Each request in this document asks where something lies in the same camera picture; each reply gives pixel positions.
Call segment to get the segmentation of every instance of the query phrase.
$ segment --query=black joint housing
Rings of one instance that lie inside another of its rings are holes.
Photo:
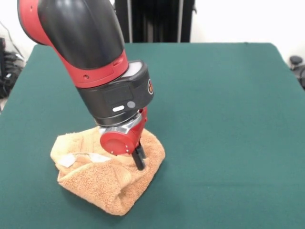
[[[100,126],[115,126],[136,116],[154,96],[147,65],[129,62],[118,79],[94,88],[77,88],[89,112]]]

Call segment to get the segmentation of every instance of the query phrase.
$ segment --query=black knob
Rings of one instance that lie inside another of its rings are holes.
[[[300,63],[303,62],[303,59],[299,56],[291,56],[290,57],[290,62],[293,65],[299,65]]]

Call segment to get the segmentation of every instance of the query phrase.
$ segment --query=towel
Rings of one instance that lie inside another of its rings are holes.
[[[165,150],[144,129],[141,145],[146,168],[139,171],[131,155],[114,156],[100,145],[98,127],[57,137],[51,158],[59,185],[105,212],[123,216],[147,189],[165,159]]]

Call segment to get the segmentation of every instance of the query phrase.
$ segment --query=logo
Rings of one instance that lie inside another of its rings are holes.
[[[150,79],[148,81],[148,93],[153,94],[153,84],[152,84],[152,81]]]

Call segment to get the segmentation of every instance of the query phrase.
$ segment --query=button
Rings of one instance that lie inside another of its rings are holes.
[[[117,107],[113,108],[112,110],[113,110],[113,112],[118,112],[118,111],[124,110],[124,108],[125,107],[122,105],[122,106],[117,106]]]
[[[129,102],[127,103],[127,106],[128,106],[129,108],[135,108],[135,103],[134,103],[133,101],[129,101]]]

